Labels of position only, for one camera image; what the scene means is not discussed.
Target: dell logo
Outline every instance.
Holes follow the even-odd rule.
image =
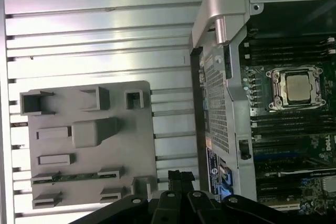
[[[325,139],[326,139],[326,150],[331,151],[330,135],[326,136]]]

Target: cpu socket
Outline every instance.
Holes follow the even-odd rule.
[[[326,104],[320,89],[321,68],[301,66],[275,68],[266,72],[272,81],[271,110],[315,109]]]

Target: sticker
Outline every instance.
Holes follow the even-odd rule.
[[[209,191],[215,195],[215,199],[220,202],[220,180],[219,180],[219,163],[217,155],[210,149],[206,148],[206,157],[208,165],[208,182],[209,182]]]

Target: motherboard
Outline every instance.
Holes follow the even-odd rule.
[[[250,103],[258,201],[299,215],[336,210],[333,36],[248,38],[239,49]]]

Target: ventilation grille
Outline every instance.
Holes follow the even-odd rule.
[[[214,70],[212,58],[205,64],[206,91],[209,101],[209,127],[212,144],[229,153],[224,101],[224,73]]]

